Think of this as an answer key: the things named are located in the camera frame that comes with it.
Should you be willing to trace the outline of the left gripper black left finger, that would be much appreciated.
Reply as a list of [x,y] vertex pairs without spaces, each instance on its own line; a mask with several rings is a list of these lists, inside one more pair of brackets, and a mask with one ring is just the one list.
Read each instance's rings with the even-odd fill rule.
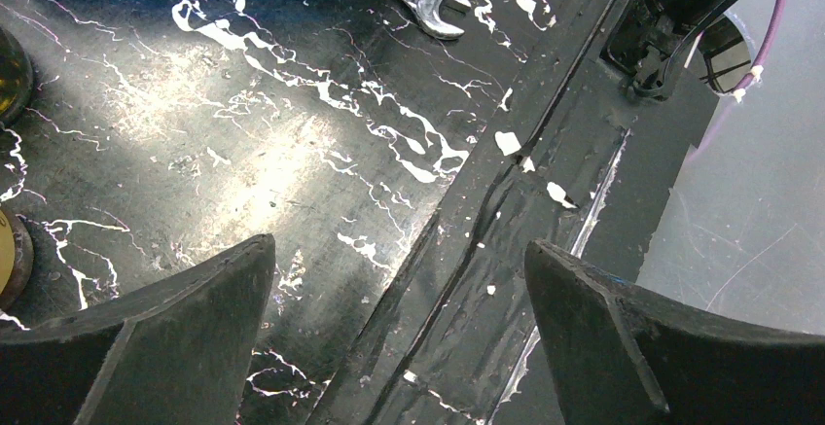
[[258,234],[187,270],[1,336],[5,424],[231,424],[268,304]]

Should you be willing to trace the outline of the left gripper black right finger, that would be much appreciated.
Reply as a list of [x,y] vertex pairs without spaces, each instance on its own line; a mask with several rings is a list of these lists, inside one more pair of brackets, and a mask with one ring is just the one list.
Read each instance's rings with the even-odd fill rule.
[[568,424],[820,424],[824,339],[703,311],[545,240],[524,277]]

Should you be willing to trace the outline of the dark wine bottle gold cap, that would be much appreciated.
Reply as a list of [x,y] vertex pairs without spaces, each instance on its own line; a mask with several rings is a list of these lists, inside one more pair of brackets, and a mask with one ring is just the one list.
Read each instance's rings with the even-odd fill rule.
[[25,289],[33,268],[33,243],[22,221],[1,209],[1,310],[7,311]]

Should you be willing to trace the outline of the dark bottle silver cap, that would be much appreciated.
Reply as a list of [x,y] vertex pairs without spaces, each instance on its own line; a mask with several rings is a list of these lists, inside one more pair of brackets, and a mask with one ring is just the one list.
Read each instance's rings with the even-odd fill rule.
[[1,125],[11,126],[28,105],[34,89],[31,59],[18,39],[1,29]]

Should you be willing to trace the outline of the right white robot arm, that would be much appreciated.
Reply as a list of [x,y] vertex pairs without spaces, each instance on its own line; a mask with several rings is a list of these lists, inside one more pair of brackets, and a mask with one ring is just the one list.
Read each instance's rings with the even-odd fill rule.
[[629,0],[601,56],[639,98],[668,99],[690,46],[738,0]]

